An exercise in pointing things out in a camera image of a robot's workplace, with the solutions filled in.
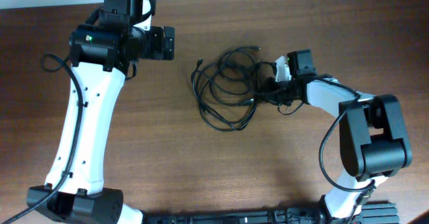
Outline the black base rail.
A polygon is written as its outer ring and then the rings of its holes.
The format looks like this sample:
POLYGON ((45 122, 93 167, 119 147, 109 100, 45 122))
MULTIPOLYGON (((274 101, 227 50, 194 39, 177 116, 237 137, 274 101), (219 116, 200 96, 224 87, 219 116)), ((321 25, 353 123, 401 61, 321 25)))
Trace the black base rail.
POLYGON ((147 224, 398 224, 400 217, 394 203, 365 204, 361 212, 354 217, 335 219, 319 208, 266 209, 252 212, 228 213, 182 213, 182 214, 145 214, 143 222, 147 224))

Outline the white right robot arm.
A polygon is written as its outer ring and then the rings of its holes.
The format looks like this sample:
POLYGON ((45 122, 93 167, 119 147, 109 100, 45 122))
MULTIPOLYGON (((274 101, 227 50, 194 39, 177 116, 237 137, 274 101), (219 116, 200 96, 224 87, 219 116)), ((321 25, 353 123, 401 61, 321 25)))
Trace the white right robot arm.
POLYGON ((286 223, 399 223, 393 203, 369 203, 376 188, 412 162, 402 109, 397 97, 362 93, 329 74, 318 74, 310 50, 290 52, 270 63, 273 77, 262 99, 271 104, 303 104, 335 118, 323 137, 318 162, 332 189, 315 208, 288 208, 286 223), (343 171, 338 180, 327 173, 323 155, 332 132, 339 130, 343 171))

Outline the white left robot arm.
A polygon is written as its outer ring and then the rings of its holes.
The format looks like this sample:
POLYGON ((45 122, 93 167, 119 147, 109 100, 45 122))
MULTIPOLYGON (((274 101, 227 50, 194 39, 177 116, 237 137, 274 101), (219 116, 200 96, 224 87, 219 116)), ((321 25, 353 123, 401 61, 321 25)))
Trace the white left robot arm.
POLYGON ((107 137, 117 98, 137 62, 172 60, 175 30, 151 24, 156 0, 104 0, 70 35, 61 60, 70 96, 56 158, 29 210, 60 223, 141 223, 143 212, 104 185, 107 137))

